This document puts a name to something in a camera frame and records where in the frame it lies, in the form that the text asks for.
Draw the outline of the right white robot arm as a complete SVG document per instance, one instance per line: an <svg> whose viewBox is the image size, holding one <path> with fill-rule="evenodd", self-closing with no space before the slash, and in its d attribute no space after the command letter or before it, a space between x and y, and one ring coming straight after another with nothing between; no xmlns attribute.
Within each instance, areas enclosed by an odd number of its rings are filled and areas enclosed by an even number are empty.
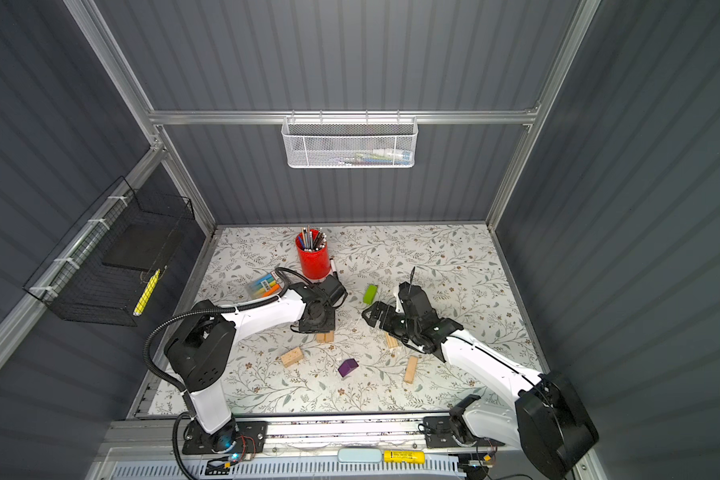
<svg viewBox="0 0 720 480"><path fill-rule="evenodd" d="M569 378L527 368L480 341L459 322L440 316L424 290L401 283L393 305L376 301L364 321L404 346L437 357L482 382L504 403L471 394L449 412L461 444L497 440L519 448L548 479L563 479L598 442L599 433Z"/></svg>

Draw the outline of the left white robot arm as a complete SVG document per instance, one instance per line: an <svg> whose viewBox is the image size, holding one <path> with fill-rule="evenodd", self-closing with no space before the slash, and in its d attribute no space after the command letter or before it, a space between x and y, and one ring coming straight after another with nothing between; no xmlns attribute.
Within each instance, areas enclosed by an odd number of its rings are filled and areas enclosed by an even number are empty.
<svg viewBox="0 0 720 480"><path fill-rule="evenodd" d="M209 435L231 428L233 415L221 377L236 345L281 325L293 325L301 334L329 333L346 296L344 285L330 274L321 282L295 282L278 294L241 305L199 302L179 315L179 326L163 353L190 417Z"/></svg>

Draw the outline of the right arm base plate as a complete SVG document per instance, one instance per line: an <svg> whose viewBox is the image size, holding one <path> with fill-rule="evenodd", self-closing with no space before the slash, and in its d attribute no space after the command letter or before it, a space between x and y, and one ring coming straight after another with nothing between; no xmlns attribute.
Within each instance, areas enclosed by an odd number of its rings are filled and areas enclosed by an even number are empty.
<svg viewBox="0 0 720 480"><path fill-rule="evenodd" d="M486 447L495 449L505 443L492 438L477 438L465 426L454 426L448 415L426 416L418 424L426 446L435 448Z"/></svg>

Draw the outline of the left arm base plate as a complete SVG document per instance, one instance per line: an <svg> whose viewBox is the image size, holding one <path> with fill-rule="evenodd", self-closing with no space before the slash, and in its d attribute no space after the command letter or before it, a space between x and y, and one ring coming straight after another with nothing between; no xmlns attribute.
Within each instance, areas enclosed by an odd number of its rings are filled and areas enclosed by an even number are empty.
<svg viewBox="0 0 720 480"><path fill-rule="evenodd" d="M182 433L182 454L258 454L263 451L269 424L264 421L231 420L215 433L207 433L192 420Z"/></svg>

